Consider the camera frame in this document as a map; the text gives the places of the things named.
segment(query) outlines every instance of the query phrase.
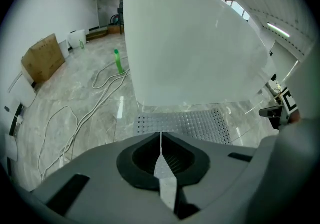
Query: marble floor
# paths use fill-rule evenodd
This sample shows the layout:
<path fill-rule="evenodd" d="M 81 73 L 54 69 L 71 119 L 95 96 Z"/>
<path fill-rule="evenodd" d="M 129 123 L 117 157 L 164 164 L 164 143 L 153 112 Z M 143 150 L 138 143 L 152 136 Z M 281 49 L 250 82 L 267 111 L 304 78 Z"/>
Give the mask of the marble floor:
<path fill-rule="evenodd" d="M 14 181 L 26 190 L 32 191 L 41 183 L 38 157 L 49 118 L 62 107 L 69 106 L 80 120 L 95 106 L 104 88 L 93 89 L 92 83 L 98 71 L 115 60 L 114 49 L 119 50 L 121 57 L 127 55 L 124 35 L 108 35 L 86 44 L 85 49 L 73 50 L 50 80 L 37 88 L 37 97 L 32 106 L 24 110 L 24 122 L 17 130 L 18 161 L 12 163 Z M 128 59 L 122 60 L 122 66 L 125 70 L 129 68 Z M 115 65 L 104 70 L 96 86 L 102 85 L 107 78 L 117 73 Z M 115 82 L 109 92 L 120 82 Z M 267 118 L 259 116 L 260 109 L 272 104 L 273 96 L 264 87 L 252 99 L 237 103 L 143 106 L 137 103 L 132 80 L 128 76 L 122 87 L 82 126 L 74 144 L 66 153 L 66 160 L 72 161 L 94 147 L 132 137 L 134 119 L 139 113 L 190 112 L 213 108 L 222 113 L 234 145 L 257 148 L 263 138 L 278 133 Z M 123 107 L 122 116 L 118 114 L 120 107 Z M 67 108 L 50 121 L 40 158 L 41 171 L 58 157 L 75 127 L 76 120 Z M 47 176 L 58 169 L 59 162 L 48 171 Z"/>

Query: white cable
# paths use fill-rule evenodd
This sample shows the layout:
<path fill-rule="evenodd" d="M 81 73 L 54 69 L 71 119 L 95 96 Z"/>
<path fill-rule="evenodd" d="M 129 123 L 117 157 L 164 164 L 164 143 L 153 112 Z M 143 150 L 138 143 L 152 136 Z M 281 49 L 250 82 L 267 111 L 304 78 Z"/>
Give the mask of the white cable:
<path fill-rule="evenodd" d="M 95 104 L 94 108 L 93 108 L 91 111 L 89 111 L 89 112 L 80 120 L 80 122 L 79 122 L 77 116 L 75 115 L 75 113 L 73 112 L 73 110 L 71 109 L 70 106 L 64 106 L 63 108 L 61 108 L 60 110 L 58 110 L 56 113 L 54 113 L 54 114 L 50 117 L 50 119 L 49 119 L 49 121 L 48 121 L 48 123 L 46 124 L 46 127 L 45 127 L 44 139 L 43 139 L 42 147 L 41 147 L 41 150 L 40 150 L 40 153 L 39 153 L 39 158 L 38 158 L 38 171 L 39 171 L 39 174 L 40 174 L 40 177 L 41 177 L 41 181 L 43 181 L 43 180 L 46 178 L 46 173 L 47 173 L 47 171 L 48 171 L 57 161 L 59 161 L 59 159 L 60 159 L 61 157 L 62 157 L 63 163 L 65 162 L 65 154 L 66 154 L 66 152 L 68 152 L 68 150 L 71 148 L 71 145 L 72 145 L 73 142 L 75 141 L 75 139 L 76 139 L 76 137 L 77 137 L 77 135 L 78 135 L 81 127 L 96 113 L 96 111 L 98 110 L 98 108 L 99 108 L 102 104 L 104 104 L 104 103 L 107 101 L 107 99 L 109 99 L 110 96 L 111 96 L 116 90 L 118 90 L 118 89 L 122 86 L 122 84 L 124 83 L 125 78 L 130 75 L 130 74 L 129 74 L 130 69 L 128 69 L 128 70 L 126 70 L 126 71 L 125 71 L 124 73 L 122 73 L 122 74 L 117 74 L 117 75 L 113 75 L 113 76 L 109 77 L 109 78 L 107 79 L 107 81 L 106 81 L 102 86 L 95 87 L 95 84 L 96 84 L 96 82 L 97 82 L 97 80 L 98 80 L 99 74 L 100 74 L 102 71 L 104 71 L 106 68 L 110 67 L 110 66 L 113 65 L 113 64 L 115 64 L 115 62 L 112 62 L 112 63 L 108 64 L 106 67 L 104 67 L 102 70 L 100 70 L 100 71 L 98 72 L 98 74 L 96 75 L 96 77 L 95 77 L 95 79 L 94 79 L 94 81 L 93 81 L 93 83 L 92 83 L 92 88 L 94 88 L 94 89 L 100 89 L 100 88 L 104 87 L 111 78 L 118 77 L 118 76 L 121 76 L 121 75 L 124 75 L 124 76 L 121 76 L 121 77 L 118 77 L 118 78 L 114 79 L 114 80 L 108 85 L 108 87 L 103 91 L 103 94 L 101 95 L 101 97 L 99 98 L 99 100 L 97 101 L 97 103 Z M 114 90 L 102 101 L 103 97 L 104 97 L 104 96 L 106 95 L 106 93 L 108 92 L 110 86 L 111 86 L 115 81 L 117 81 L 117 80 L 119 80 L 119 79 L 122 79 L 121 84 L 120 84 L 116 89 L 114 89 Z M 75 119 L 76 119 L 75 132 L 74 132 L 74 133 L 72 134 L 72 136 L 69 138 L 69 140 L 67 141 L 66 145 L 60 150 L 59 156 L 57 157 L 57 159 L 55 159 L 49 167 L 47 167 L 43 172 L 41 172 L 41 171 L 40 171 L 40 157 L 41 157 L 41 153 L 42 153 L 42 151 L 43 151 L 43 149 L 44 149 L 44 146 L 45 146 L 46 137 L 47 137 L 47 130 L 48 130 L 49 123 L 50 123 L 51 119 L 52 119 L 56 114 L 58 114 L 60 111 L 62 111 L 62 110 L 65 109 L 65 108 L 70 109 L 71 112 L 72 112 L 72 114 L 73 114 L 73 116 L 74 116 Z"/>
<path fill-rule="evenodd" d="M 127 59 L 127 58 L 128 58 L 128 56 L 122 57 L 120 60 Z M 103 69 L 101 69 L 101 70 L 98 72 L 98 74 L 96 74 L 95 79 L 94 79 L 94 81 L 93 81 L 93 83 L 92 83 L 92 88 L 93 88 L 93 89 L 100 89 L 100 88 L 104 87 L 111 78 L 121 76 L 121 75 L 123 75 L 123 74 L 126 72 L 126 71 L 125 71 L 125 72 L 123 72 L 122 74 L 113 75 L 113 76 L 109 77 L 108 80 L 107 80 L 103 85 L 101 85 L 101 86 L 99 86 L 99 87 L 95 87 L 96 82 L 97 82 L 97 80 L 98 80 L 98 77 L 99 77 L 100 73 L 101 73 L 102 71 L 104 71 L 106 68 L 109 68 L 110 66 L 112 66 L 112 65 L 114 65 L 114 64 L 116 64 L 116 62 L 112 62 L 112 63 L 108 64 L 108 65 L 105 66 Z"/>

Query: white wall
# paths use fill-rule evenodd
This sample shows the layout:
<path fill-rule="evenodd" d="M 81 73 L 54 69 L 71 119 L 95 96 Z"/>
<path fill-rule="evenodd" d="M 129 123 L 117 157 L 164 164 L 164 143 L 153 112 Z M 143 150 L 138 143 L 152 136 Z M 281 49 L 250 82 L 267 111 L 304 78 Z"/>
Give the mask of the white wall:
<path fill-rule="evenodd" d="M 58 43 L 67 34 L 98 27 L 96 0 L 15 0 L 0 31 L 0 124 L 6 132 L 19 105 L 8 88 L 22 71 L 21 58 L 39 40 L 55 34 Z"/>
<path fill-rule="evenodd" d="M 99 25 L 104 27 L 109 25 L 110 19 L 113 15 L 118 14 L 120 0 L 97 0 L 97 7 L 100 9 L 98 13 Z"/>
<path fill-rule="evenodd" d="M 271 52 L 273 53 L 271 58 L 273 59 L 274 65 L 277 69 L 276 77 L 281 84 L 298 60 L 286 48 L 277 42 L 275 42 Z"/>

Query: white plastic panel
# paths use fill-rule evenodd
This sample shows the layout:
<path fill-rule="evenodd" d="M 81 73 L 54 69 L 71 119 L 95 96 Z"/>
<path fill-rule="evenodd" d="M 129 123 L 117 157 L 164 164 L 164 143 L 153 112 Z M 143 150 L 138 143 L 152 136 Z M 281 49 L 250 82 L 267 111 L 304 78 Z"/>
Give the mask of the white plastic panel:
<path fill-rule="evenodd" d="M 26 108 L 31 106 L 37 96 L 35 90 L 23 75 L 16 81 L 10 94 Z"/>
<path fill-rule="evenodd" d="M 68 34 L 67 41 L 73 49 L 80 47 L 80 41 L 85 45 L 87 43 L 86 31 L 83 29 Z"/>
<path fill-rule="evenodd" d="M 275 74 L 256 32 L 222 0 L 123 0 L 135 96 L 145 106 L 239 102 Z"/>

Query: baseboard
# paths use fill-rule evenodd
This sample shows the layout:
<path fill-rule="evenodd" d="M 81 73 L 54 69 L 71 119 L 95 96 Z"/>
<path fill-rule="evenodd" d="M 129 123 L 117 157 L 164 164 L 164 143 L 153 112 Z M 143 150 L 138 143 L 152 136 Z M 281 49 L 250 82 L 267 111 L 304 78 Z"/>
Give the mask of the baseboard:
<path fill-rule="evenodd" d="M 92 30 L 97 30 L 97 29 L 99 29 L 99 27 L 98 27 L 98 26 L 93 27 L 93 28 L 90 28 L 90 29 L 89 29 L 89 32 L 90 32 L 90 31 L 92 31 Z"/>

